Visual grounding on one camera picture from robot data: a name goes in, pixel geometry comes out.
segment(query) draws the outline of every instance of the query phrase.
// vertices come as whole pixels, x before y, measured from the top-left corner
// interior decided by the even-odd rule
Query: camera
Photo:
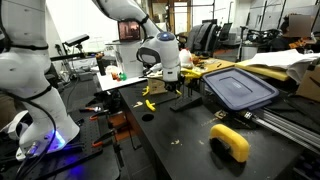
[[[80,44],[82,43],[83,41],[86,41],[88,40],[90,37],[86,34],[84,35],[81,35],[81,36],[78,36],[76,38],[73,38],[73,39],[70,39],[68,41],[66,41],[64,44],[71,47],[71,46],[74,46],[74,45],[77,45],[77,44]]]

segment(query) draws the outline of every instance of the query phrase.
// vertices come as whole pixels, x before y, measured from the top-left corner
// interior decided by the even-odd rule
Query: yellow handle
[[[148,106],[148,108],[151,110],[151,111],[156,111],[156,108],[155,107],[153,107],[154,105],[155,105],[155,103],[150,103],[150,101],[149,100],[146,100],[146,105]]]
[[[182,93],[179,90],[176,90],[177,94],[179,94],[179,96],[182,95]]]
[[[225,125],[218,124],[211,128],[210,138],[220,138],[231,146],[230,155],[238,162],[247,161],[249,157],[249,143],[240,134]]]
[[[149,86],[147,86],[146,88],[144,88],[143,90],[146,90],[145,92],[142,92],[142,96],[146,96],[149,93]]]

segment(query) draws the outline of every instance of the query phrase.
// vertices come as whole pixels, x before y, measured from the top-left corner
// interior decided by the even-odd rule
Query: monitor
[[[218,20],[217,19],[202,20],[202,24],[204,24],[204,23],[218,24]]]
[[[141,40],[140,26],[136,21],[120,21],[118,30],[120,42]]]

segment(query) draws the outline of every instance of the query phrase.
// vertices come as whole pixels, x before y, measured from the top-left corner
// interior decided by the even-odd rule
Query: plastic bin lid
[[[233,111],[265,105],[279,94],[273,86],[238,68],[214,71],[204,75],[203,79],[227,108]]]

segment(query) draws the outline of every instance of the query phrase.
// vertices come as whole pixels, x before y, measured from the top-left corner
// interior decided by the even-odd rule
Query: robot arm
[[[170,32],[162,32],[134,0],[93,0],[109,18],[116,21],[135,20],[144,29],[145,41],[138,50],[142,61],[163,68],[163,80],[170,91],[176,90],[180,77],[178,41]]]
[[[144,29],[146,38],[156,36],[161,30],[149,19],[133,0],[92,0],[100,11],[115,21],[135,20]]]

